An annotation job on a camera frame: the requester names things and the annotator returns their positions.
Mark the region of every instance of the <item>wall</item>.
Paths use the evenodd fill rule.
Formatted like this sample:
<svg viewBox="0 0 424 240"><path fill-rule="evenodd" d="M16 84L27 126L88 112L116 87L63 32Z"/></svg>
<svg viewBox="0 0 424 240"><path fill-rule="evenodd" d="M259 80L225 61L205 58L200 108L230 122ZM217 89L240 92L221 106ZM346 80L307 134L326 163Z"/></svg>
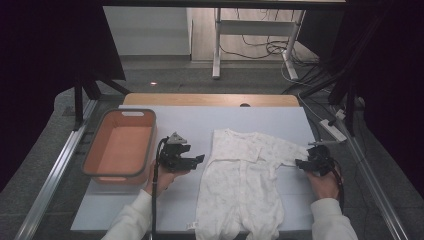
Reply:
<svg viewBox="0 0 424 240"><path fill-rule="evenodd" d="M104 11L119 55L191 53L191 9L104 7Z"/></svg>

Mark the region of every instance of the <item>aluminum rail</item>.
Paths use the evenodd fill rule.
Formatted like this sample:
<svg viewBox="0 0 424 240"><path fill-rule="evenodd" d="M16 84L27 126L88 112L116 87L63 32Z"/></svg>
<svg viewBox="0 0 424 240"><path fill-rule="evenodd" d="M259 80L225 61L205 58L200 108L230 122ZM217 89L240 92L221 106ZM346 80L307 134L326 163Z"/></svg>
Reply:
<svg viewBox="0 0 424 240"><path fill-rule="evenodd" d="M389 228L390 233L393 236L393 239L396 240L408 240L408 236L404 230L402 222L400 221L393 205L390 203L386 193L383 191L378 179L376 178L371 166L369 165L365 154L361 150L358 141L355 137L352 137L344 126L344 124L337 119L338 127L347 137L348 145L351 150L353 157L355 158L356 163L362 173L362 176L365 179L365 182L375 200L376 205L380 209L383 218L386 222L387 227Z"/></svg>
<svg viewBox="0 0 424 240"><path fill-rule="evenodd" d="M80 128L76 131L72 131L66 141L59 157L56 160L49 176L44 182L43 187L38 193L37 198L32 204L24 222L21 225L18 233L15 236L15 240L32 239L38 226L40 225L41 219L50 203L50 200L55 193L57 186L60 183L63 173L79 143L84 131L88 125L89 118L97 104L97 100L90 100L84 109L83 122Z"/></svg>

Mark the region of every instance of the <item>hand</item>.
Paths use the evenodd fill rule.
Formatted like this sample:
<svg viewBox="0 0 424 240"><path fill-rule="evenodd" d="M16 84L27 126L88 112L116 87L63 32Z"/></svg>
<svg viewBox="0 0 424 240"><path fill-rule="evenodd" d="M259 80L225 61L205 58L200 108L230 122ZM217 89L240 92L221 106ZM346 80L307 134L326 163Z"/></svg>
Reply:
<svg viewBox="0 0 424 240"><path fill-rule="evenodd" d="M155 170L155 164L156 164L156 161L153 161L152 164L150 164L149 180L147 181L147 185L144 188L144 191L146 191L150 195L152 195L152 192L153 192L153 175ZM159 196L162 191L167 189L168 186L174 182L176 177L185 175L189 172L190 171L170 172L168 171L168 169L162 166L159 166L156 196Z"/></svg>
<svg viewBox="0 0 424 240"><path fill-rule="evenodd" d="M312 172L306 172L306 175L311 182L312 189L314 190L315 196L318 200L323 198L334 198L339 200L339 187L337 185L336 177L332 172L321 177L314 175Z"/></svg>

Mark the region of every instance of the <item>orange plastic tray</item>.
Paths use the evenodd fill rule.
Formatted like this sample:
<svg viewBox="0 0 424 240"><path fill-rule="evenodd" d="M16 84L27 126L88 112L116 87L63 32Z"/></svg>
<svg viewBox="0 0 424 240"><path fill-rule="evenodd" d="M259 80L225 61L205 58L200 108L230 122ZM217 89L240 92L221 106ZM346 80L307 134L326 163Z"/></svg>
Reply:
<svg viewBox="0 0 424 240"><path fill-rule="evenodd" d="M152 110L110 110L96 130L83 172L99 183L142 184L149 177L155 137Z"/></svg>

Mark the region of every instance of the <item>metal frame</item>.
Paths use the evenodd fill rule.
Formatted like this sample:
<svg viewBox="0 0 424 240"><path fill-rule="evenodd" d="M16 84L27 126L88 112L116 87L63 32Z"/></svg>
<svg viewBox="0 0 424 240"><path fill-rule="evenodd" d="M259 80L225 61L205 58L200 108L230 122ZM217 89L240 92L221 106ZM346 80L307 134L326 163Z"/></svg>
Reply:
<svg viewBox="0 0 424 240"><path fill-rule="evenodd" d="M395 240L408 240L408 236L404 230L402 222L400 221L393 205L390 203L389 198L381 187L378 179L376 178L374 171L371 169L371 166L368 163L368 160L361 150L361 147L358 144L358 141L355 137L352 137L346 128L346 126L337 119L338 126L340 130L347 136L348 146L350 152L352 153L358 168L364 177L364 180L374 198L374 201L386 222L386 225Z"/></svg>
<svg viewBox="0 0 424 240"><path fill-rule="evenodd" d="M215 49L213 54L212 79L220 78L221 35L254 35L254 36L286 36L289 37L287 50L282 52L284 62L292 80L298 76L293 67L291 52L299 34L305 10L301 10L295 22L242 21L222 20L221 8L216 9L215 16Z"/></svg>
<svg viewBox="0 0 424 240"><path fill-rule="evenodd" d="M40 225L41 219L50 204L57 186L60 183L63 173L68 166L68 163L81 140L84 131L88 125L90 116L97 104L97 100L90 100L84 109L84 120L78 130L74 130L69 135L68 140L65 143L59 157L56 160L49 176L47 177L43 187L38 193L37 198L32 204L24 222L21 225L18 233L15 236L15 240L21 239L32 239L38 226Z"/></svg>

